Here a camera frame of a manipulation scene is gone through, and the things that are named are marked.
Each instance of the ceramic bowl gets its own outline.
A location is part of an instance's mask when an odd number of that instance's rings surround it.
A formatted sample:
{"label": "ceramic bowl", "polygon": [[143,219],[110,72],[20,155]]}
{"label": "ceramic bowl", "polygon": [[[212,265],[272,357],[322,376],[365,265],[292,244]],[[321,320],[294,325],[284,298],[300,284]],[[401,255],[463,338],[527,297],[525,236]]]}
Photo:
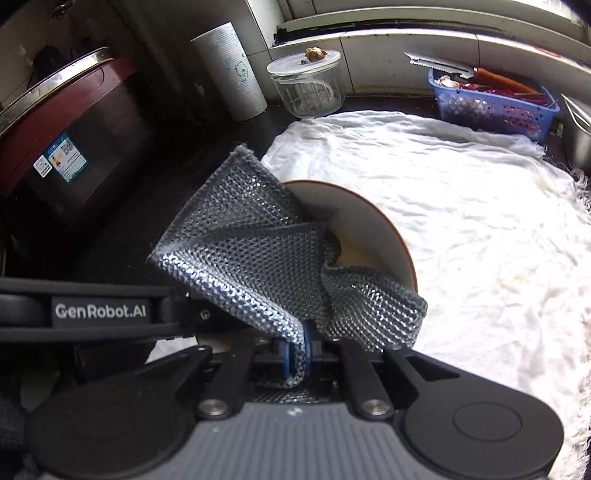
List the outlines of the ceramic bowl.
{"label": "ceramic bowl", "polygon": [[373,203],[325,181],[290,180],[284,185],[339,238],[337,265],[376,268],[418,292],[413,259],[402,236]]}

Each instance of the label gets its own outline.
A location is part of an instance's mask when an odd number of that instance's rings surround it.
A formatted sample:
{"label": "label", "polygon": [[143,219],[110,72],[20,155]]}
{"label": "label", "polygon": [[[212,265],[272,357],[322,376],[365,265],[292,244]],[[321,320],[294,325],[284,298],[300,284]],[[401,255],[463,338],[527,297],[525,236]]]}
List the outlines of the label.
{"label": "label", "polygon": [[150,323],[151,303],[146,299],[54,297],[54,326],[135,325]]}
{"label": "label", "polygon": [[87,161],[74,146],[67,133],[62,133],[45,151],[44,156],[49,159],[57,172],[70,183],[84,170]]}
{"label": "label", "polygon": [[39,159],[33,164],[33,168],[37,170],[37,173],[44,179],[47,174],[51,171],[51,164],[45,158],[45,155],[39,157]]}

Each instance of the stainless steel container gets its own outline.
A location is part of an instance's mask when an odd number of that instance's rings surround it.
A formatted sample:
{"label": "stainless steel container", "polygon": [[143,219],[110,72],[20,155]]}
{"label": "stainless steel container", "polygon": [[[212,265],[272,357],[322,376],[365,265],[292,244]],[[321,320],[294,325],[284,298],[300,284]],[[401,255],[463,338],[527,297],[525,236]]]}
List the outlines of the stainless steel container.
{"label": "stainless steel container", "polygon": [[591,107],[563,95],[569,114],[566,115],[562,142],[571,168],[580,168],[591,176]]}

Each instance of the qr code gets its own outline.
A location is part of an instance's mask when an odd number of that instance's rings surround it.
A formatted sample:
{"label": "qr code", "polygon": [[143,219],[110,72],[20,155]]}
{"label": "qr code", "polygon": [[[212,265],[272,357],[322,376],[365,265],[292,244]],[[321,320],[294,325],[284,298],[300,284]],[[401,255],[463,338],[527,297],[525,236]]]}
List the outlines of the qr code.
{"label": "qr code", "polygon": [[64,144],[61,146],[61,151],[64,152],[64,155],[69,155],[70,152],[74,149],[74,145],[69,140],[66,140]]}

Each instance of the mesh scrubbing cloth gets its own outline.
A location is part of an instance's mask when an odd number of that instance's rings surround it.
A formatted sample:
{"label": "mesh scrubbing cloth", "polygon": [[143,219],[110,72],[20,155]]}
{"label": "mesh scrubbing cloth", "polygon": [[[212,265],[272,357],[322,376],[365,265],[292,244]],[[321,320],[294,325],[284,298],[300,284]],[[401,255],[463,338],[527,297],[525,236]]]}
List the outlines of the mesh scrubbing cloth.
{"label": "mesh scrubbing cloth", "polygon": [[412,346],[427,303],[365,267],[334,267],[322,223],[245,147],[238,147],[187,202],[150,261],[221,309],[293,344],[304,378],[302,321],[367,350]]}

